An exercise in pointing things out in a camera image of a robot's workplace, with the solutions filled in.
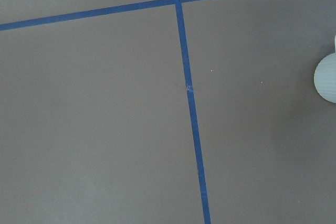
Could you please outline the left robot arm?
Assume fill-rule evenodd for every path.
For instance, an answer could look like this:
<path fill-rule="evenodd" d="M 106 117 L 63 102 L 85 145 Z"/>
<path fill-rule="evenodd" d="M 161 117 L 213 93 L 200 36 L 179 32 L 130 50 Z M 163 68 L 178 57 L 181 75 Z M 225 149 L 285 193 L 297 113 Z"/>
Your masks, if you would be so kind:
<path fill-rule="evenodd" d="M 313 81 L 319 96 L 335 103 L 335 52 L 321 59 L 314 71 Z"/>

